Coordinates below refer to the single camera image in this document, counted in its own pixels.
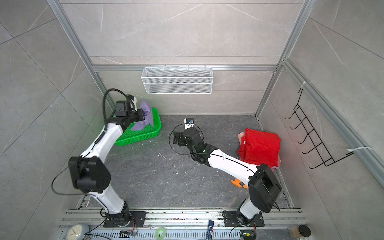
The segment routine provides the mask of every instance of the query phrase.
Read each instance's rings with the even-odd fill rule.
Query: black wire rack
[[[299,123],[295,128],[291,128],[291,129],[292,129],[292,130],[295,130],[298,126],[302,125],[303,128],[304,128],[304,130],[305,130],[306,133],[307,133],[306,136],[305,136],[305,138],[304,138],[304,140],[303,140],[302,142],[298,142],[298,143],[299,143],[299,144],[303,144],[303,143],[305,142],[305,140],[307,139],[307,137],[309,137],[309,139],[311,140],[311,142],[312,142],[312,144],[313,144],[313,148],[312,148],[311,150],[309,150],[308,152],[302,152],[302,154],[308,154],[308,153],[310,153],[311,151],[316,150],[316,152],[317,152],[317,153],[319,154],[319,156],[320,156],[320,159],[321,159],[322,163],[320,163],[320,164],[317,165],[316,167],[309,167],[309,168],[310,168],[310,169],[314,169],[314,168],[317,168],[317,167],[319,167],[319,166],[321,166],[321,165],[323,165],[323,164],[324,164],[324,166],[327,167],[327,166],[329,166],[329,165],[332,165],[332,164],[334,164],[334,163],[337,163],[338,161],[343,160],[344,158],[349,157],[350,155],[352,155],[353,152],[349,152],[349,153],[347,153],[344,157],[340,158],[339,160],[335,160],[335,159],[332,157],[331,153],[328,151],[327,146],[325,146],[323,140],[321,139],[321,137],[320,137],[319,134],[317,133],[316,129],[313,127],[311,121],[308,119],[308,117],[305,115],[305,112],[302,110],[302,108],[301,108],[300,105],[299,105],[300,98],[301,98],[301,94],[303,93],[303,89],[300,89],[298,93],[300,93],[300,96],[299,96],[299,99],[298,99],[298,101],[297,101],[297,104],[296,104],[295,107],[293,108],[293,113],[292,113],[292,115],[291,115],[289,118],[285,118],[285,119],[288,120],[288,119],[290,119],[293,115],[296,115],[297,118],[300,120],[300,123]],[[303,119],[300,119],[299,115],[297,114],[297,111],[298,111],[298,110],[300,110],[300,111],[303,113],[303,115],[304,115],[304,118],[303,118]],[[310,131],[308,131],[308,129],[304,126],[304,124],[303,124],[303,121],[304,121],[304,120],[307,120],[307,121],[309,122],[309,124],[310,124],[310,126],[311,126],[311,128],[312,128]],[[315,132],[315,133],[316,133],[317,137],[320,139],[320,143],[319,143],[319,144],[315,144],[315,143],[314,143],[313,139],[312,139],[311,136],[310,136],[310,133],[311,133],[311,132]],[[330,156],[330,158],[328,158],[328,159],[325,160],[325,161],[324,161],[323,157],[321,156],[319,150],[317,149],[317,148],[318,148],[319,146],[321,146],[321,145],[324,146],[324,148],[327,150],[327,153],[328,153],[329,156]]]

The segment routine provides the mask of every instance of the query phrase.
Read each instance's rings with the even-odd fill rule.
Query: blue spray can
[[[214,232],[214,222],[212,220],[209,220],[206,240],[212,240],[213,232]]]

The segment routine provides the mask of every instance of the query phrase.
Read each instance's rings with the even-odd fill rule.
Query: green basket
[[[116,140],[117,146],[124,146],[141,140],[149,139],[159,135],[161,129],[161,121],[159,112],[156,108],[152,108],[153,113],[153,126],[148,124],[143,130],[131,131],[135,123],[131,124],[127,130]]]

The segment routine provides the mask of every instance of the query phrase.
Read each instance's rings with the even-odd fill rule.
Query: white wire mesh basket
[[[148,94],[211,93],[214,74],[211,67],[146,67],[141,75]]]

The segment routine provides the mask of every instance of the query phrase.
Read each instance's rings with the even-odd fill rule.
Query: purple cloth
[[[144,112],[144,121],[140,121],[135,123],[133,127],[131,127],[131,131],[140,131],[143,130],[145,126],[148,124],[153,126],[153,113],[152,113],[152,108],[149,105],[149,103],[145,100],[143,100],[140,104],[140,108],[143,109]]]

